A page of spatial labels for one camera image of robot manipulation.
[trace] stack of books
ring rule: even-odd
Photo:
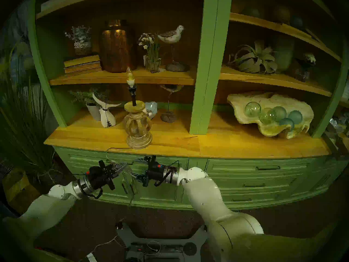
[[[98,55],[81,57],[64,62],[65,77],[102,71],[100,57]]]

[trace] cow skull figurine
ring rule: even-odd
[[[119,106],[121,103],[119,104],[108,104],[105,103],[101,100],[99,100],[94,93],[92,93],[92,97],[93,99],[99,104],[101,105],[101,109],[100,109],[100,121],[102,123],[103,127],[110,127],[110,126],[115,126],[116,125],[116,121],[115,121],[115,117],[112,115],[111,112],[109,112],[109,108],[110,107],[117,107]]]

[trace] glass ball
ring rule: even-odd
[[[279,122],[281,119],[287,116],[287,112],[284,107],[276,106],[273,108],[273,111],[276,115],[275,122]]]
[[[259,120],[263,124],[271,124],[275,121],[276,115],[272,108],[264,108],[259,114]]]
[[[292,121],[297,125],[303,120],[303,115],[300,111],[292,111],[288,115],[288,118],[292,119]]]
[[[293,122],[292,119],[290,118],[283,118],[279,121],[279,125],[291,125],[291,130],[293,130],[295,128],[295,123]]]
[[[257,102],[250,102],[245,106],[245,115],[248,117],[256,117],[260,112],[261,106]]]

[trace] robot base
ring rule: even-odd
[[[136,237],[129,226],[122,223],[117,229],[127,247],[125,261],[200,262],[200,249],[207,239],[204,226],[189,239],[144,239]]]

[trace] table lamp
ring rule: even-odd
[[[149,132],[151,121],[149,117],[143,112],[145,104],[143,101],[136,100],[135,79],[132,70],[127,68],[127,84],[129,85],[129,92],[132,101],[127,102],[124,106],[125,110],[129,112],[124,118],[124,126],[126,133],[126,143],[133,149],[142,149],[147,147],[153,137]]]

